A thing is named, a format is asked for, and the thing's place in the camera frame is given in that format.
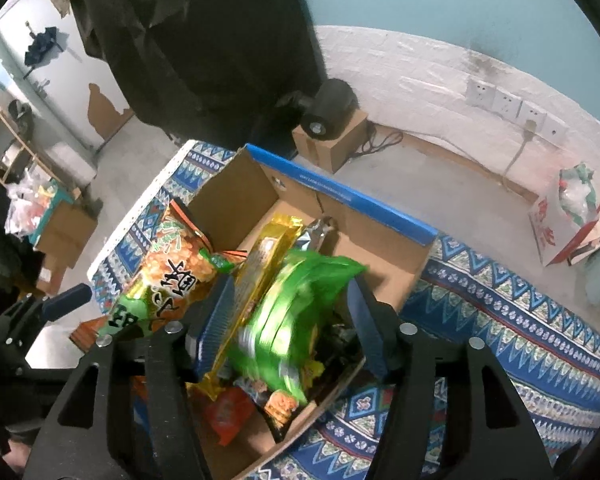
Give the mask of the black yellow snack bag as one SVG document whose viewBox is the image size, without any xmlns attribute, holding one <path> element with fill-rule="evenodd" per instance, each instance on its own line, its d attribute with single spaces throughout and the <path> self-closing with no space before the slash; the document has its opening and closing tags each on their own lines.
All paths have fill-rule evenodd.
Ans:
<svg viewBox="0 0 600 480">
<path fill-rule="evenodd" d="M 244 350 L 244 335 L 230 349 L 230 365 L 242 388 L 256 404 L 275 442 L 282 442 L 299 414 L 310 403 L 320 404 L 362 358 L 352 325 L 338 312 L 313 327 L 309 356 L 300 364 L 283 364 L 276 358 L 257 359 Z"/>
</svg>

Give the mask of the orange green snack bag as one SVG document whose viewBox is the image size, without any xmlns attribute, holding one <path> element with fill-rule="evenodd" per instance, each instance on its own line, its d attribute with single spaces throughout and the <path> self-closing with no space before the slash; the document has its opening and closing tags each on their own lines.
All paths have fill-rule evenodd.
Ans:
<svg viewBox="0 0 600 480">
<path fill-rule="evenodd" d="M 208 296 L 216 278 L 231 274 L 247 258 L 244 250 L 216 252 L 186 205 L 174 198 L 158 222 L 140 268 L 114 303 L 100 336 L 136 326 L 143 336 L 182 318 Z"/>
</svg>

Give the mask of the red-orange snack bag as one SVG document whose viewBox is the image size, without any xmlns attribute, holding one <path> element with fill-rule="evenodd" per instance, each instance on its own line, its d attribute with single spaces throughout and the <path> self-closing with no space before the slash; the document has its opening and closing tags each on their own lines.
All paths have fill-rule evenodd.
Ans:
<svg viewBox="0 0 600 480">
<path fill-rule="evenodd" d="M 219 445 L 227 446 L 256 411 L 256 404 L 242 388 L 230 387 L 222 391 L 215 401 L 208 403 L 204 419 L 219 438 Z"/>
</svg>

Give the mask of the long yellow snack pack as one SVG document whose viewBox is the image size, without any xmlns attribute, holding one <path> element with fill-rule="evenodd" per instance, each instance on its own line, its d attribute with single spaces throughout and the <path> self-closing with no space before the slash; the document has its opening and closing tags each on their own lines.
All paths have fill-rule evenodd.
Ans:
<svg viewBox="0 0 600 480">
<path fill-rule="evenodd" d="M 239 330 L 246 324 L 264 292 L 270 286 L 286 252 L 303 230 L 303 221 L 289 214 L 274 214 L 261 229 L 246 260 L 230 275 L 235 280 L 234 313 L 230 328 L 215 358 L 212 369 L 194 386 L 211 400 L 223 391 L 221 372 L 228 360 L 228 350 Z"/>
</svg>

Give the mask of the cardboard box blue rim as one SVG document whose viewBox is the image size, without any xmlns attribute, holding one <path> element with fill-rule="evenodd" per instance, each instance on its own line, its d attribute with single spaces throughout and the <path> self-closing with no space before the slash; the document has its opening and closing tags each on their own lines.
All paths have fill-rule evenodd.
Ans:
<svg viewBox="0 0 600 480">
<path fill-rule="evenodd" d="M 348 285 L 399 309 L 437 238 L 432 226 L 254 145 L 188 205 L 217 252 L 243 250 L 236 312 L 214 326 L 219 355 L 201 387 L 236 386 L 254 407 L 230 443 L 198 428 L 215 479 L 243 479 L 287 451 L 363 364 Z"/>
</svg>

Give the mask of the small cardboard box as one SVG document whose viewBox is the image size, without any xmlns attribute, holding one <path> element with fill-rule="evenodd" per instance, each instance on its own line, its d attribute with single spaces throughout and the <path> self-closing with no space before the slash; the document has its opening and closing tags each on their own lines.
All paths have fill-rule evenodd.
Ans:
<svg viewBox="0 0 600 480">
<path fill-rule="evenodd" d="M 355 110 L 342 133 L 330 140 L 311 138 L 298 126 L 292 130 L 292 138 L 299 155 L 314 166 L 336 174 L 358 148 L 367 140 L 368 114 Z"/>
</svg>

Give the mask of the blue patterned tablecloth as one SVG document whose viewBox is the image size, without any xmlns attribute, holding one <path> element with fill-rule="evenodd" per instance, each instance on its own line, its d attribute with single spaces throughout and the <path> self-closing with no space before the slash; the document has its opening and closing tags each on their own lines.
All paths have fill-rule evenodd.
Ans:
<svg viewBox="0 0 600 480">
<path fill-rule="evenodd" d="M 276 212 L 335 218 L 337 254 L 370 267 L 377 296 L 427 335 L 478 338 L 526 407 L 551 462 L 568 448 L 600 469 L 600 333 L 528 281 L 401 211 L 249 145 L 187 142 L 110 235 L 88 269 L 109 310 L 140 268 L 170 200 L 210 219 L 216 246 L 248 247 Z"/>
</svg>

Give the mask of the red white paper bag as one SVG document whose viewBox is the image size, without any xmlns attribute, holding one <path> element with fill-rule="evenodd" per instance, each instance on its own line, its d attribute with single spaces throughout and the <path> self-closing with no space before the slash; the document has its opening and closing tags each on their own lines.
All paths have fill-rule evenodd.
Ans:
<svg viewBox="0 0 600 480">
<path fill-rule="evenodd" d="M 584 261 L 600 249 L 600 200 L 595 172 L 580 162 L 559 171 L 529 210 L 542 266 Z"/>
</svg>

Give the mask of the black round speaker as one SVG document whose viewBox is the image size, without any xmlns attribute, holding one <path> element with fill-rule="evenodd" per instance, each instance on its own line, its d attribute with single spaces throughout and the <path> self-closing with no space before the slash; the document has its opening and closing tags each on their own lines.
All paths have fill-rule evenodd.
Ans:
<svg viewBox="0 0 600 480">
<path fill-rule="evenodd" d="M 343 132 L 358 107 L 358 98 L 347 81 L 330 78 L 315 96 L 296 90 L 282 96 L 276 106 L 298 112 L 299 126 L 311 138 L 332 140 Z"/>
</svg>

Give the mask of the black hanging cloth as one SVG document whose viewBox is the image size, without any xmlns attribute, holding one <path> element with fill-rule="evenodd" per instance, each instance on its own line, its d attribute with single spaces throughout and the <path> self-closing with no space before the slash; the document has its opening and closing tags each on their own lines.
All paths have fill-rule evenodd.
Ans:
<svg viewBox="0 0 600 480">
<path fill-rule="evenodd" d="M 284 136 L 324 70 L 303 0 L 70 0 L 142 122 L 236 150 Z"/>
</svg>

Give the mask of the white wall socket strip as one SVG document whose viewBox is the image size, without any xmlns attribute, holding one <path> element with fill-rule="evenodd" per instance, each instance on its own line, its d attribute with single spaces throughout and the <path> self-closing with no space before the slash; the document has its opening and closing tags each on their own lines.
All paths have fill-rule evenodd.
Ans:
<svg viewBox="0 0 600 480">
<path fill-rule="evenodd" d="M 568 127 L 561 119 L 495 84 L 469 77 L 465 96 L 469 105 L 487 110 L 552 145 L 562 146 L 566 140 Z"/>
</svg>

